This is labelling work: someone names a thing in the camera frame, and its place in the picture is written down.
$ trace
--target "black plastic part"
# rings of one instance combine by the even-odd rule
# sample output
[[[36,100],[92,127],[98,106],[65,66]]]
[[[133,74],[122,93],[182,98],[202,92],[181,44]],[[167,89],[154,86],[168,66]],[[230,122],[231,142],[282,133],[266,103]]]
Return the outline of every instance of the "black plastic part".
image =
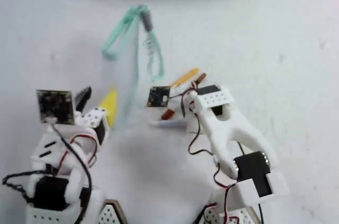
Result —
[[[44,176],[35,186],[34,207],[40,209],[63,211],[68,204],[65,201],[65,190],[68,180]]]
[[[222,105],[212,107],[212,111],[216,116],[222,115]]]
[[[56,143],[57,143],[56,141],[53,141],[51,143],[46,144],[44,147],[47,148],[47,147],[50,147],[52,145],[55,145]]]
[[[238,182],[252,179],[259,197],[272,194],[266,178],[266,174],[270,173],[271,170],[260,151],[236,157],[234,161],[239,168]]]
[[[58,173],[58,169],[53,167],[50,164],[46,164],[46,172],[49,174],[57,174]]]
[[[92,88],[86,87],[75,95],[75,110],[82,112],[87,101],[91,98]]]
[[[154,86],[149,91],[148,107],[166,107],[171,88],[169,86]]]
[[[84,206],[84,203],[86,202],[86,199],[90,196],[90,188],[83,187],[80,192],[80,207]]]
[[[97,135],[97,139],[99,141],[99,144],[101,145],[102,144],[102,141],[104,140],[104,137],[105,137],[105,126],[104,126],[104,123],[103,121],[101,120],[100,121],[100,124],[98,127],[96,127],[95,129],[95,132],[96,132],[96,135]]]
[[[205,86],[205,87],[197,89],[198,95],[204,95],[204,94],[214,93],[218,91],[220,91],[220,88],[216,85],[209,85],[209,86]]]
[[[45,153],[40,154],[39,158],[42,158],[42,157],[47,156],[47,155],[50,155],[51,153],[52,153],[51,151],[46,151]]]

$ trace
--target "perforated white plastic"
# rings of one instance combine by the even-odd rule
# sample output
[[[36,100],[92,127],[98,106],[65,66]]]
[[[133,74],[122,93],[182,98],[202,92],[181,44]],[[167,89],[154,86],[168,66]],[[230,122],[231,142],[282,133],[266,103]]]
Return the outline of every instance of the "perforated white plastic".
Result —
[[[194,100],[194,112],[198,114],[210,107],[221,106],[234,102],[232,95],[225,87],[221,87],[218,92],[204,95],[198,95],[197,93],[192,92],[192,96],[194,95],[196,96]]]
[[[115,212],[115,209],[112,205],[107,204],[102,209],[101,214],[99,216],[99,224],[120,224],[118,215]]]
[[[224,212],[218,212],[216,207],[208,207],[204,211],[199,224],[223,224]],[[245,208],[229,211],[227,224],[260,224],[258,218],[252,217]]]
[[[32,204],[26,207],[26,224],[64,224],[74,223],[80,212],[80,201],[71,204],[64,211],[52,211],[34,208]]]

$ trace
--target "teal plastic clip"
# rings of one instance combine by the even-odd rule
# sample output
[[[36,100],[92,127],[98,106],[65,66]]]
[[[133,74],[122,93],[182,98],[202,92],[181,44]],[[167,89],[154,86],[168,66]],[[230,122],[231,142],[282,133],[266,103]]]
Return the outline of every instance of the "teal plastic clip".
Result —
[[[155,36],[153,26],[150,20],[150,12],[146,5],[140,5],[138,7],[130,8],[125,15],[123,16],[120,23],[113,30],[106,44],[102,48],[102,55],[104,58],[108,60],[117,60],[119,55],[122,53],[126,45],[126,40],[128,38],[124,38],[124,36],[130,35],[130,26],[132,22],[136,19],[136,17],[140,17],[142,22],[144,23],[145,30],[147,32],[147,49],[149,54],[149,60],[147,64],[147,72],[150,75],[152,81],[162,79],[165,74],[164,69],[164,61],[163,56],[161,54],[161,48],[159,42]],[[113,50],[109,51],[110,47],[117,41],[118,38],[121,38],[118,46]],[[153,66],[154,66],[154,55],[157,55],[158,58],[158,72],[154,74]]]

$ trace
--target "white table surface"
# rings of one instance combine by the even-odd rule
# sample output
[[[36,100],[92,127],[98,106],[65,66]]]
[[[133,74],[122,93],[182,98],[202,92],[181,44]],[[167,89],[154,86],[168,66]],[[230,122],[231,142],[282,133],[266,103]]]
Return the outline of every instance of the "white table surface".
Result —
[[[202,68],[230,88],[278,152],[291,194],[263,204],[266,223],[334,223],[339,0],[0,0],[0,176],[30,169],[44,131],[35,89],[92,85],[95,105],[100,47],[127,8],[141,3],[153,13],[165,56],[160,84]],[[139,120],[102,150],[94,184],[119,200],[129,223],[190,223],[215,188],[212,160],[188,155],[192,135],[150,129],[160,111],[138,107]],[[207,139],[199,145],[208,147]],[[23,223],[24,206],[0,187],[1,223]]]

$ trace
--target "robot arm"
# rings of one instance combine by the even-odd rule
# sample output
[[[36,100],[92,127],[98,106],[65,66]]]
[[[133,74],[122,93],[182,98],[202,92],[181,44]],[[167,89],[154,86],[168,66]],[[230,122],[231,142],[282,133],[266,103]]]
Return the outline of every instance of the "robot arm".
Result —
[[[73,124],[59,123],[54,125],[55,128],[49,126],[31,157],[34,170],[45,170],[49,167],[53,174],[31,175],[27,195],[32,198],[32,202],[28,203],[26,208],[27,224],[75,223],[87,199],[88,205],[81,224],[93,224],[98,220],[104,195],[99,189],[92,188],[90,191],[85,185],[87,178],[84,167],[74,154],[68,153],[56,130],[89,168],[96,161],[96,156],[109,135],[108,114],[111,110],[107,109],[107,105],[101,104],[82,114],[81,111],[90,95],[78,96],[75,98],[78,102],[77,109],[72,110]]]
[[[210,143],[213,159],[220,170],[237,180],[229,189],[228,209],[250,207],[277,196],[288,194],[283,174],[278,170],[278,158],[263,135],[254,128],[236,107],[229,91],[221,86],[198,88],[190,93],[193,112],[198,115]],[[232,158],[228,143],[238,141],[251,154]],[[223,212],[225,190],[211,196]]]

